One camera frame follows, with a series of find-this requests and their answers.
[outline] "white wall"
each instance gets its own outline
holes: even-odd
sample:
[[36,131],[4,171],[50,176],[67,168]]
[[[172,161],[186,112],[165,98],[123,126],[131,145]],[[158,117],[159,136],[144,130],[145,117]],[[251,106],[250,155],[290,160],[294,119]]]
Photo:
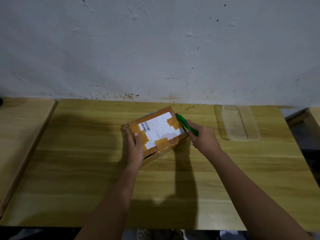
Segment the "white wall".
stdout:
[[1,96],[320,106],[320,0],[85,1],[1,1]]

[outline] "clear plastic container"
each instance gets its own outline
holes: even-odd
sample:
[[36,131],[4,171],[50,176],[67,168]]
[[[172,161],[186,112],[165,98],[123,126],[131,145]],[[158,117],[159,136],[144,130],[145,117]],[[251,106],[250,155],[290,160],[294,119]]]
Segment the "clear plastic container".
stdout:
[[222,118],[231,141],[256,141],[260,133],[250,106],[223,105]]

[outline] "hand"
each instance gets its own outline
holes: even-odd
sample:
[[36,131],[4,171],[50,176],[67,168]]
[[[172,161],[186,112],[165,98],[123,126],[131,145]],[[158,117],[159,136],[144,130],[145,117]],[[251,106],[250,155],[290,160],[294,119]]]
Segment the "hand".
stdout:
[[134,140],[130,131],[124,127],[125,135],[128,142],[128,166],[134,165],[141,167],[143,161],[143,145],[141,144],[138,133],[134,133]]
[[199,132],[198,136],[190,130],[187,131],[192,145],[197,148],[206,158],[220,154],[222,152],[221,146],[214,135],[214,131],[210,127],[204,127],[196,124],[191,120],[187,120],[188,124]]

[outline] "package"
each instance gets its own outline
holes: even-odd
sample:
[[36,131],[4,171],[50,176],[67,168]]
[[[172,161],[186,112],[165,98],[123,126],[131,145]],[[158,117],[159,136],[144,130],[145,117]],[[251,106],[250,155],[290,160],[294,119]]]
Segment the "package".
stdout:
[[125,125],[132,136],[137,132],[143,144],[143,163],[146,165],[172,150],[188,134],[178,122],[171,106],[159,109]]

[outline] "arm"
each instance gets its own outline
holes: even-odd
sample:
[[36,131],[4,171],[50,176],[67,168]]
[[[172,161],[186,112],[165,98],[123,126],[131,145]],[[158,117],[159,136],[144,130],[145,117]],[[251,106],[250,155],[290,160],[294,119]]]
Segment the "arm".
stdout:
[[243,224],[254,239],[312,239],[273,199],[222,151],[214,132],[188,120],[199,131],[188,131],[192,144],[217,171]]
[[116,185],[90,215],[75,240],[121,239],[134,184],[143,161],[143,146],[138,134],[134,135],[134,142],[128,129],[124,129],[128,141],[128,165]]

